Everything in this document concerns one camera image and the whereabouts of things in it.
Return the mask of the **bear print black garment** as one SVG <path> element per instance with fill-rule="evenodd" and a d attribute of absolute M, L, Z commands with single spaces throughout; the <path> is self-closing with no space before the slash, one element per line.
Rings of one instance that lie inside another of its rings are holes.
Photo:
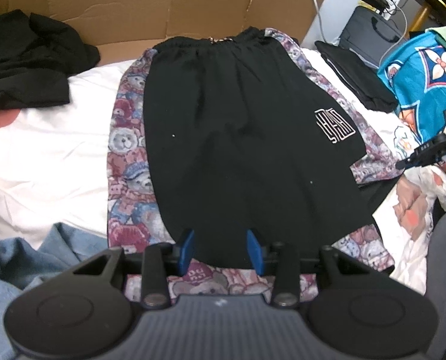
<path fill-rule="evenodd" d="M 120 79 L 107 173 L 111 246 L 138 253 L 194 231 L 171 297 L 268 295 L 272 278 L 247 254 L 250 229 L 310 258 L 331 245 L 394 268 L 364 191 L 394 177 L 391 151 L 272 28 L 145 50 Z"/>

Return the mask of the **blue cartoon storage bag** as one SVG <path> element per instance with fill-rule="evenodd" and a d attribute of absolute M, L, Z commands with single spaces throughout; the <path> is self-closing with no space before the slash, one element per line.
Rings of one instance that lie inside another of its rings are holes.
<path fill-rule="evenodd" d="M 403 43 L 377 71 L 399 105 L 396 114 L 420 143 L 440 133 L 446 110 L 446 39 L 439 28 Z"/>

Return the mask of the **folded black garment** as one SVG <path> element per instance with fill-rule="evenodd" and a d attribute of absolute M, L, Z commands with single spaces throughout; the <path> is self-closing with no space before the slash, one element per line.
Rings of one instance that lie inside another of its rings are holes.
<path fill-rule="evenodd" d="M 399 102 L 394 94 L 356 53 L 323 41 L 316 41 L 315 46 L 337 77 L 368 110 L 390 113 L 397 109 Z"/>

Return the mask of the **grey laptop bag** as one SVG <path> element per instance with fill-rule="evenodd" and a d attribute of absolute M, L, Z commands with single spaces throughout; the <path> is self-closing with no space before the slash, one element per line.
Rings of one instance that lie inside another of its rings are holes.
<path fill-rule="evenodd" d="M 357 7 L 343 29 L 339 46 L 351 50 L 370 68 L 377 70 L 380 59 L 405 43 L 391 22 L 365 7 Z"/>

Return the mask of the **blue denim garment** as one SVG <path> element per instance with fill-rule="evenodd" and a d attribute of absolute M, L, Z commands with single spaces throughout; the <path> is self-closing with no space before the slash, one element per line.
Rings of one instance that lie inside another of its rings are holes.
<path fill-rule="evenodd" d="M 21 237 L 0 240 L 0 359 L 16 357 L 3 326 L 9 303 L 107 246 L 105 238 L 63 223 L 54 224 L 37 249 Z"/>

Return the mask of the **brown cardboard sheet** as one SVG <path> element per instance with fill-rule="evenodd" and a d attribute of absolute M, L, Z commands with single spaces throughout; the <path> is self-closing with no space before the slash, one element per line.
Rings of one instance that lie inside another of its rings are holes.
<path fill-rule="evenodd" d="M 302 41 L 324 0 L 0 0 L 72 26 L 103 64 L 133 59 L 167 38 L 224 38 L 275 28 Z"/>

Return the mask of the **black crumpled garment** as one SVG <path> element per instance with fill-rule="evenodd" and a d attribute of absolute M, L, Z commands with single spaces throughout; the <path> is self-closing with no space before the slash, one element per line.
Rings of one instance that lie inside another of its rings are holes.
<path fill-rule="evenodd" d="M 68 78 L 100 62 L 68 24 L 35 13 L 0 15 L 0 111 L 69 103 Z"/>

